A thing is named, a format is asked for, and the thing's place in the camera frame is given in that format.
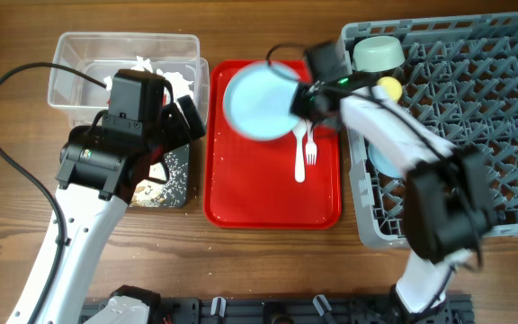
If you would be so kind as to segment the yellow plastic cup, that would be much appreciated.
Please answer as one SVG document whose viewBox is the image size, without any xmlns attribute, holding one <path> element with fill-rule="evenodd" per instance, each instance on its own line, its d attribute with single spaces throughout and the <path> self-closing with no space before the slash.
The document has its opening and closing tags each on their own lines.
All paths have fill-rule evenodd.
<svg viewBox="0 0 518 324">
<path fill-rule="evenodd" d="M 403 94 L 403 86 L 392 76 L 384 76 L 380 78 L 377 84 L 384 88 L 385 93 L 395 103 L 399 101 Z"/>
</svg>

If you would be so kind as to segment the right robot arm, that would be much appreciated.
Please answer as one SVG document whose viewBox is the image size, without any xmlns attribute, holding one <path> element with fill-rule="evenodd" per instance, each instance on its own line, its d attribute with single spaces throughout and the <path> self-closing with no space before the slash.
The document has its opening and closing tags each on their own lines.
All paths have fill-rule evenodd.
<svg viewBox="0 0 518 324">
<path fill-rule="evenodd" d="M 411 253 L 393 287 L 396 317 L 422 320 L 442 308 L 457 268 L 472 255 L 483 261 L 483 237 L 497 223 L 483 154 L 437 136 L 399 106 L 402 87 L 385 76 L 406 61 L 398 39 L 357 43 L 354 68 L 331 42 L 306 46 L 303 55 L 311 80 L 298 83 L 291 113 L 358 132 L 405 181 L 403 225 Z"/>
</svg>

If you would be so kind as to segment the rice and food leftovers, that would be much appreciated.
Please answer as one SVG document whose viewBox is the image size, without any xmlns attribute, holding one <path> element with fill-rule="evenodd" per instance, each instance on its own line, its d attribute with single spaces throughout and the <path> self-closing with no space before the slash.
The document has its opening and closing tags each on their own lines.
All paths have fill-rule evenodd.
<svg viewBox="0 0 518 324">
<path fill-rule="evenodd" d="M 144 180 L 131 200 L 131 207 L 181 208 L 187 199 L 190 147 L 183 146 L 165 154 L 170 178 L 166 184 Z"/>
</svg>

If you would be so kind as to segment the light blue bowl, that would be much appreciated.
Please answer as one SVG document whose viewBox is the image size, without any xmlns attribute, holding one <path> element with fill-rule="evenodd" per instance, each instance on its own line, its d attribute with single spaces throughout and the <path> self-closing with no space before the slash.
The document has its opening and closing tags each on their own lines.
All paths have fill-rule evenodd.
<svg viewBox="0 0 518 324">
<path fill-rule="evenodd" d="M 371 143 L 369 143 L 367 151 L 371 163 L 380 173 L 391 178 L 402 177 L 394 165 Z"/>
</svg>

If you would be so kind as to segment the pink plastic fork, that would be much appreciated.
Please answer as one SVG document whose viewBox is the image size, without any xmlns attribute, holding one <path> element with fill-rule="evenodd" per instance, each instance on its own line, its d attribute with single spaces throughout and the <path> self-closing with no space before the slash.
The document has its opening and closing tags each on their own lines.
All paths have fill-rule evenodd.
<svg viewBox="0 0 518 324">
<path fill-rule="evenodd" d="M 308 140 L 305 146 L 307 164 L 314 166 L 317 163 L 317 144 L 314 141 L 314 129 L 311 121 L 306 121 Z"/>
</svg>

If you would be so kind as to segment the white tissue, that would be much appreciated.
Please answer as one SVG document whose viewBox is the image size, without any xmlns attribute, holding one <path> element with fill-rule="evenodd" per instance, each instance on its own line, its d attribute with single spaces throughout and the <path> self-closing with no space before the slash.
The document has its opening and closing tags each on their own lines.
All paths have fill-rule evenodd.
<svg viewBox="0 0 518 324">
<path fill-rule="evenodd" d="M 189 95 L 191 98 L 194 97 L 192 86 L 193 81 L 190 81 L 183 77 L 179 72 L 163 72 L 161 69 L 156 70 L 156 74 L 167 79 L 173 88 L 174 100 L 177 102 L 179 98 Z"/>
<path fill-rule="evenodd" d="M 150 73 L 154 72 L 154 69 L 153 69 L 152 64 L 151 64 L 151 60 L 149 58 L 143 58 L 143 57 L 140 57 L 140 56 L 136 56 L 136 63 L 131 68 L 131 70 L 148 71 Z M 106 85 L 106 90 L 110 91 L 112 89 L 112 77 L 111 76 L 106 76 L 103 79 L 103 82 Z"/>
</svg>

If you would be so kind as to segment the white plastic spoon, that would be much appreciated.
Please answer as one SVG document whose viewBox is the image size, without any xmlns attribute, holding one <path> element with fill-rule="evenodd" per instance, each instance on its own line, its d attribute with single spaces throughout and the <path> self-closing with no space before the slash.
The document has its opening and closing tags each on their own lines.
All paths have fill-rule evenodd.
<svg viewBox="0 0 518 324">
<path fill-rule="evenodd" d="M 299 121 L 292 133 L 296 140 L 296 152 L 294 163 L 294 178 L 297 183 L 303 183 L 306 178 L 305 162 L 303 153 L 303 138 L 307 133 L 307 125 L 304 121 Z"/>
</svg>

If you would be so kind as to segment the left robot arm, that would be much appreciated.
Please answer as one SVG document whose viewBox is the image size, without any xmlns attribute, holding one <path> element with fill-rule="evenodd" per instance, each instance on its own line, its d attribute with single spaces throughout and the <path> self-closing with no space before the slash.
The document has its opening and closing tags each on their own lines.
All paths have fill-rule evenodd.
<svg viewBox="0 0 518 324">
<path fill-rule="evenodd" d="M 71 130 L 60 152 L 55 210 L 11 323 L 74 323 L 99 259 L 136 188 L 164 155 L 205 127 L 185 80 L 119 70 L 108 107 Z"/>
</svg>

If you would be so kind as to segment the green bowl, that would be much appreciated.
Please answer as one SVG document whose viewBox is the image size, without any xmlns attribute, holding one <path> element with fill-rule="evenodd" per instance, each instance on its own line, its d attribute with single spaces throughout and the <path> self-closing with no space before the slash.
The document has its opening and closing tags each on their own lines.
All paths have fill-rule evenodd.
<svg viewBox="0 0 518 324">
<path fill-rule="evenodd" d="M 393 36 L 375 36 L 359 41 L 353 48 L 356 71 L 382 72 L 397 68 L 406 61 L 399 39 Z"/>
</svg>

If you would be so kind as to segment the light blue plate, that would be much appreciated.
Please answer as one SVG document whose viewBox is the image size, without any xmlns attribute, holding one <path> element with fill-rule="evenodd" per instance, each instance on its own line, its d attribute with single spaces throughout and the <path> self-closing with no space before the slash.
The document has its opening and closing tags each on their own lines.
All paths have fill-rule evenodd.
<svg viewBox="0 0 518 324">
<path fill-rule="evenodd" d="M 299 123 L 290 112 L 299 75 L 292 68 L 265 61 L 253 62 L 228 82 L 222 109 L 239 135 L 258 141 L 276 140 Z"/>
</svg>

